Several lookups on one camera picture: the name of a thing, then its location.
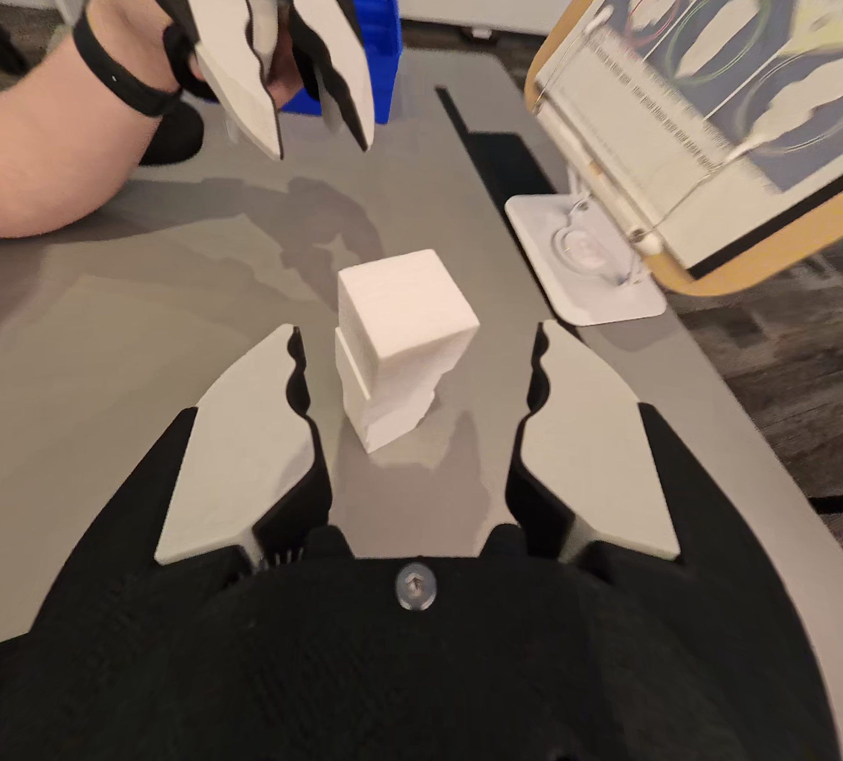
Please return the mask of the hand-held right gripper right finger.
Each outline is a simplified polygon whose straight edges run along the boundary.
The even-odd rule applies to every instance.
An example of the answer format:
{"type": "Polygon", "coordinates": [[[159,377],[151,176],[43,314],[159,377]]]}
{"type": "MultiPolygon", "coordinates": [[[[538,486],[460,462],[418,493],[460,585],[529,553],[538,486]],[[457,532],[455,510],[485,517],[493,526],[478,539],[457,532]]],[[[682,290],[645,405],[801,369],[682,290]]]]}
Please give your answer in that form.
{"type": "Polygon", "coordinates": [[[506,483],[528,555],[572,563],[605,543],[677,561],[637,394],[555,320],[538,324],[530,363],[506,483]]]}

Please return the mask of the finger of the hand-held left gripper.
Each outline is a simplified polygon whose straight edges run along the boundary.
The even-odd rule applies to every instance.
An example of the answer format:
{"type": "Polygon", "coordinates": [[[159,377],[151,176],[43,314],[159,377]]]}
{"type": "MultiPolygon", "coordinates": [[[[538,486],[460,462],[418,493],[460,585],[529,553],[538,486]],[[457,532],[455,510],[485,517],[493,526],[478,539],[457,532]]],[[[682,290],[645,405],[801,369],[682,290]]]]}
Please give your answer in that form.
{"type": "Polygon", "coordinates": [[[312,66],[324,122],[343,126],[367,152],[374,143],[374,94],[363,42],[339,0],[292,0],[293,45],[312,66]]]}
{"type": "Polygon", "coordinates": [[[264,154],[282,159],[267,79],[279,35],[279,0],[187,0],[196,61],[227,118],[264,154]]]}

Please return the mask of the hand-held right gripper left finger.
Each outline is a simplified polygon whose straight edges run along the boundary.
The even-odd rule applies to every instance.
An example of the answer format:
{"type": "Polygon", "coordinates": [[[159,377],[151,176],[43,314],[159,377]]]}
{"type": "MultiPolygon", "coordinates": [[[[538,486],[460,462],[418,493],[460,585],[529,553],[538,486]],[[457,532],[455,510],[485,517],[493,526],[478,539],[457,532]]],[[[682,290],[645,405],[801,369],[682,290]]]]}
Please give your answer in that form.
{"type": "Polygon", "coordinates": [[[283,324],[207,389],[155,550],[169,565],[239,548],[252,564],[290,561],[328,523],[331,481],[309,416],[298,327],[283,324]]]}

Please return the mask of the person's left forearm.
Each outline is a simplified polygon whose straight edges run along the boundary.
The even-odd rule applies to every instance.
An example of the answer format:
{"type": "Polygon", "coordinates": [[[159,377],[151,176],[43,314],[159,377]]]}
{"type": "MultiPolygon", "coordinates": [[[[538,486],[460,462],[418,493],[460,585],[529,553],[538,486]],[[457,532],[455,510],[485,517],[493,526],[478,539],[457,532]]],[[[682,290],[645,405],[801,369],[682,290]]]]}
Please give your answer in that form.
{"type": "Polygon", "coordinates": [[[66,36],[1,96],[1,237],[62,229],[108,202],[161,123],[133,111],[66,36]]]}

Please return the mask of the person's left hand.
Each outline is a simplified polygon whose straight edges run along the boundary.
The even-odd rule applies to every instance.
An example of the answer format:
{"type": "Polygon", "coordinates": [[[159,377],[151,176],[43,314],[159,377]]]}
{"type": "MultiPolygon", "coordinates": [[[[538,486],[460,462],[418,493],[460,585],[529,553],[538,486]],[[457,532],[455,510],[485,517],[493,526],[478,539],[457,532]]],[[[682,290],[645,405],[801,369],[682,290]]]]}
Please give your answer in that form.
{"type": "Polygon", "coordinates": [[[178,90],[163,46],[163,32],[172,20],[155,0],[89,0],[87,14],[112,59],[155,90],[178,90]]]}

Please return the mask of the blue plastic bin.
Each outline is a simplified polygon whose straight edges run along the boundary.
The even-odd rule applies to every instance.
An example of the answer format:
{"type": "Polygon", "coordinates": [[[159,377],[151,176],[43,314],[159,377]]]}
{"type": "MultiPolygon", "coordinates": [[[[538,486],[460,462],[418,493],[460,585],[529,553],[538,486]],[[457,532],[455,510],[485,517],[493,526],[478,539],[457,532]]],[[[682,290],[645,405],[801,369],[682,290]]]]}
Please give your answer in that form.
{"type": "MultiPolygon", "coordinates": [[[[395,82],[403,52],[398,0],[353,0],[360,26],[374,96],[374,116],[379,125],[389,122],[395,82]]],[[[313,96],[315,77],[310,57],[293,49],[303,87],[282,107],[293,114],[322,116],[319,96],[313,96]]]]}

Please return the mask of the black wrist band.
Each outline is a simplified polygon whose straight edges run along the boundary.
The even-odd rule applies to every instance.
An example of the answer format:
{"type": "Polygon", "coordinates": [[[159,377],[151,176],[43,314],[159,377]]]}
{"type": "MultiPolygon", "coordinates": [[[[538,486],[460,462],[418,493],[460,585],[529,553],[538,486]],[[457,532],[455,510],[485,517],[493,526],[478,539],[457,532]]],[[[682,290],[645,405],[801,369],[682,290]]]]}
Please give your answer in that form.
{"type": "Polygon", "coordinates": [[[100,44],[84,9],[72,28],[72,40],[88,70],[123,104],[146,117],[163,117],[174,111],[181,92],[157,90],[139,80],[100,44]]]}

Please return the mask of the wooden board document stand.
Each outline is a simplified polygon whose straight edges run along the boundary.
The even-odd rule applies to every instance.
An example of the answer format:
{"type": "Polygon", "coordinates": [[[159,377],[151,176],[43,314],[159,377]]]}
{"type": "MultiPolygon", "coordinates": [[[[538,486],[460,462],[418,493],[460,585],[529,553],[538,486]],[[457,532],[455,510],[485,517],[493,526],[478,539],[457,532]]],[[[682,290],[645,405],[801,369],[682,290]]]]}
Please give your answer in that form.
{"type": "Polygon", "coordinates": [[[595,169],[572,163],[535,113],[534,74],[573,22],[572,0],[530,67],[524,96],[533,116],[567,165],[567,187],[545,195],[512,189],[504,205],[511,227],[556,316],[575,326],[659,316],[667,309],[660,288],[697,297],[741,292],[841,240],[841,194],[732,257],[703,277],[692,277],[666,251],[624,233],[592,190],[595,169]]]}

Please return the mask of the printed paper sheet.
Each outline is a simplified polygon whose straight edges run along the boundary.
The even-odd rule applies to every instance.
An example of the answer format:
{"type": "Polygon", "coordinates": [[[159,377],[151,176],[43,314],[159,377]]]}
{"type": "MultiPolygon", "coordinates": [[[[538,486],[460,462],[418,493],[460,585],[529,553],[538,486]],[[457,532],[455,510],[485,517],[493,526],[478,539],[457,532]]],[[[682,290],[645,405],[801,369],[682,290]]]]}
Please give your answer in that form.
{"type": "Polygon", "coordinates": [[[841,194],[841,0],[588,0],[535,113],[692,277],[841,194]]]}

